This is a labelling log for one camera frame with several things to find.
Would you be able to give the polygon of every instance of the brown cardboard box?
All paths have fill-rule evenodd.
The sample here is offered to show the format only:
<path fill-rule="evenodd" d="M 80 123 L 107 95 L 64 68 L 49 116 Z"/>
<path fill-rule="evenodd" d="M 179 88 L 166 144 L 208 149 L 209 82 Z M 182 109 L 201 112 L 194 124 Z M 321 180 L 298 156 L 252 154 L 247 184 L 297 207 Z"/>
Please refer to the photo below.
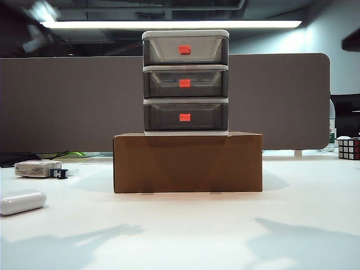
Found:
<path fill-rule="evenodd" d="M 262 191 L 262 135 L 114 137 L 114 191 Z"/>

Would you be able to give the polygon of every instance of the white table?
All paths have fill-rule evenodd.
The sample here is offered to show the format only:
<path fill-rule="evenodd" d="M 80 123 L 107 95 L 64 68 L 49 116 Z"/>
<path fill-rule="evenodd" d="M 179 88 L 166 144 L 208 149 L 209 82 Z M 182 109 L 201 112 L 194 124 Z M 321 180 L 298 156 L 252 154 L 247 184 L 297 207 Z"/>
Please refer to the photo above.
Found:
<path fill-rule="evenodd" d="M 360 161 L 266 156 L 264 191 L 114 194 L 103 159 L 80 176 L 2 191 L 47 194 L 47 207 L 1 218 L 1 270 L 360 269 Z"/>

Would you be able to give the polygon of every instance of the clear plastic drawer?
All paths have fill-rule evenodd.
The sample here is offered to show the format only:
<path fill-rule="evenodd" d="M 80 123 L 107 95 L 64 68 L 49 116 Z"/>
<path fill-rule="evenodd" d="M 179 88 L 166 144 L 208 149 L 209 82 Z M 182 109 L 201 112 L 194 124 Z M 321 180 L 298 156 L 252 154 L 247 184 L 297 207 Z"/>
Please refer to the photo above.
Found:
<path fill-rule="evenodd" d="M 144 98 L 227 97 L 228 67 L 223 65 L 146 66 Z"/>
<path fill-rule="evenodd" d="M 147 31 L 142 35 L 143 63 L 150 65 L 228 65 L 225 30 Z"/>
<path fill-rule="evenodd" d="M 144 105 L 145 131 L 227 131 L 227 103 Z"/>

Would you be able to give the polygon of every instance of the wall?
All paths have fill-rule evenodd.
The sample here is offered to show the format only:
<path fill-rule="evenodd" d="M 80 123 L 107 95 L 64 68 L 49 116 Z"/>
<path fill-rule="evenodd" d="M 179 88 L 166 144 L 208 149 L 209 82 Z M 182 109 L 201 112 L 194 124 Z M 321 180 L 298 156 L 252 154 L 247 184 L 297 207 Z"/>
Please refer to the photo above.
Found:
<path fill-rule="evenodd" d="M 334 1 L 307 27 L 307 52 L 330 58 L 332 94 L 360 93 L 360 53 L 341 49 L 342 39 L 359 27 L 359 0 Z"/>
<path fill-rule="evenodd" d="M 229 52 L 230 54 L 306 52 L 305 42 L 306 28 L 299 28 L 230 42 Z"/>
<path fill-rule="evenodd" d="M 360 0 L 335 0 L 307 27 L 231 42 L 230 53 L 322 52 L 331 62 L 331 93 L 360 93 L 360 53 L 341 49 L 359 27 Z"/>

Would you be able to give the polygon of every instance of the fluorescent light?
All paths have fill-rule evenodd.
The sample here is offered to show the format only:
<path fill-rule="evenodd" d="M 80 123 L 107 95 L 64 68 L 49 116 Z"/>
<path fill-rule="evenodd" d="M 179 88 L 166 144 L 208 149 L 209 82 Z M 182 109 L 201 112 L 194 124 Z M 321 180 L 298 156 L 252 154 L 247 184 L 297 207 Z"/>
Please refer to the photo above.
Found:
<path fill-rule="evenodd" d="M 295 28 L 302 21 L 45 21 L 52 29 L 264 29 Z"/>

